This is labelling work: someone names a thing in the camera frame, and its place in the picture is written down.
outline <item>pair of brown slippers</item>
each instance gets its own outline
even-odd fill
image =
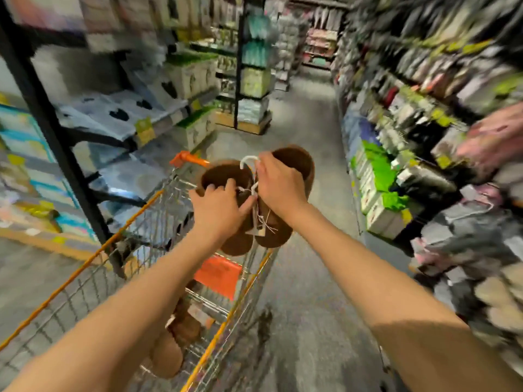
[[[291,145],[273,151],[272,155],[286,166],[301,173],[305,183],[305,195],[309,198],[314,181],[314,161],[310,154],[299,146]],[[236,186],[245,189],[245,191],[238,190],[236,193],[238,206],[241,206],[251,195],[250,190],[255,184],[255,177],[249,168],[241,169],[240,161],[236,159],[221,160],[209,165],[199,179],[196,192],[203,196],[210,184],[215,187],[225,186],[227,180],[231,178],[235,180]],[[272,212],[261,198],[258,198],[258,213],[269,227],[265,229],[265,236],[246,234],[254,228],[253,218],[249,214],[236,234],[220,248],[223,253],[229,256],[242,256],[251,250],[254,239],[264,248],[277,248],[289,240],[292,228]]]

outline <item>wire mesh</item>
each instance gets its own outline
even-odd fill
[[[135,214],[118,234],[84,263],[15,333],[0,345],[0,390],[6,388],[23,366],[43,354],[76,323],[153,265],[178,243],[193,226],[193,209],[188,190],[194,187],[181,176],[193,168],[175,169],[162,189]],[[144,361],[134,374],[129,390],[208,391],[220,373],[220,363],[235,343],[242,324],[249,322],[277,251],[261,250],[255,243],[245,256],[228,259],[242,266],[234,300],[201,284],[186,288],[215,322],[185,352],[180,372],[170,380],[155,377]],[[125,279],[118,277],[110,258],[124,263]]]

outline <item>shopping cart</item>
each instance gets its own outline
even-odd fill
[[[154,264],[191,228],[193,212],[187,191],[194,184],[187,177],[196,175],[208,162],[183,151],[172,164],[172,174],[154,197],[0,345],[0,390],[28,361],[45,352],[126,281]],[[124,262],[124,277],[113,270],[114,256]],[[131,390],[209,391],[220,374],[222,383],[224,369],[230,371],[233,366],[224,359],[245,335],[246,325],[252,325],[254,308],[276,256],[277,250],[263,249],[255,242],[241,258],[216,253],[206,261],[195,275],[203,283],[190,285],[186,293],[214,322],[185,351],[182,369],[173,379],[155,377],[145,361],[133,376]]]

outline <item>person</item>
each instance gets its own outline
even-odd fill
[[[412,392],[523,390],[450,309],[309,204],[298,171],[268,152],[259,159],[259,196],[316,250]],[[235,192],[232,179],[203,197],[190,192],[194,227],[186,237],[24,367],[7,391],[124,389],[195,271],[250,212],[256,198],[238,207]]]

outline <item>gray floor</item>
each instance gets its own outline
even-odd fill
[[[221,131],[211,160],[241,158],[296,143],[314,158],[310,202],[337,227],[358,236],[328,73],[310,69],[289,92],[271,95],[273,120],[263,136]],[[0,340],[67,279],[78,262],[0,240]],[[259,306],[274,320],[260,391],[379,391],[376,342],[317,254],[296,234],[279,252]]]

